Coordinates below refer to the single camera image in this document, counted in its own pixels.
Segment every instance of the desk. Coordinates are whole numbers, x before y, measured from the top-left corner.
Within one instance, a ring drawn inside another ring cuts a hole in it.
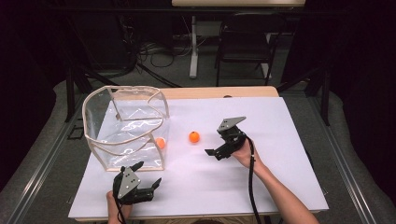
[[[217,161],[206,148],[223,144],[216,129],[222,119],[246,116],[238,127],[255,141],[263,161],[313,212],[327,210],[321,188],[304,153],[289,110],[273,87],[163,89],[171,116],[165,170],[136,173],[139,188],[163,179],[152,202],[134,206],[132,218],[251,216],[248,169],[234,158]],[[197,131],[201,141],[188,141]],[[106,220],[105,194],[117,173],[105,172],[90,156],[69,217]],[[262,182],[253,179],[260,214],[277,213]]]
[[[172,0],[174,7],[303,7],[305,0]],[[213,24],[210,24],[210,30],[213,31]],[[197,20],[192,16],[191,21],[191,65],[190,65],[190,78],[197,77],[198,66],[198,48],[197,48]],[[264,74],[268,70],[267,64],[262,64],[262,71]]]

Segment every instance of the orange ball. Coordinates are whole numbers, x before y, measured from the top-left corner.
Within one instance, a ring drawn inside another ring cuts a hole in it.
[[[199,133],[198,132],[191,132],[189,134],[190,142],[197,143],[199,141]]]
[[[163,138],[161,138],[161,137],[158,137],[158,138],[156,138],[155,139],[155,142],[157,143],[157,145],[158,145],[158,147],[160,148],[160,149],[163,149],[163,148],[165,148],[165,139],[163,139]]]

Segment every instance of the white table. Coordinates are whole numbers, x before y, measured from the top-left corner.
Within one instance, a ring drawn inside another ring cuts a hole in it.
[[[303,7],[304,4],[305,0],[172,0],[172,6],[174,7]],[[197,22],[195,16],[192,16],[190,78],[197,78],[198,72],[197,35],[219,34],[219,28],[216,29],[216,27],[219,27],[219,21],[204,22],[204,28],[200,29],[204,31],[201,33],[198,31],[199,24]],[[265,75],[268,71],[268,64],[262,64],[262,71]]]
[[[139,188],[149,187],[160,177],[163,181],[152,202],[134,206],[131,218],[251,216],[248,169],[234,158],[217,161],[204,151],[224,143],[216,131],[223,119],[241,116],[247,119],[239,123],[238,128],[255,141],[263,161],[280,181],[309,210],[317,212],[329,208],[285,102],[280,97],[262,97],[276,96],[274,88],[180,89],[180,92],[188,91],[191,94],[186,96],[177,95],[177,90],[163,91],[168,98],[176,94],[175,98],[200,99],[168,100],[171,127],[165,170],[137,172],[142,180]],[[224,94],[260,97],[208,98]],[[188,141],[191,131],[201,134],[197,144]],[[91,155],[69,217],[78,221],[105,220],[105,195],[112,189],[116,174],[105,172]],[[253,188],[259,213],[277,213],[268,191],[256,176]]]

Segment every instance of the clear plastic container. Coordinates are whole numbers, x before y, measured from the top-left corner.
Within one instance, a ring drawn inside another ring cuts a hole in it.
[[[164,169],[170,120],[159,89],[104,86],[85,99],[82,117],[88,145],[105,170],[140,161],[139,171]]]

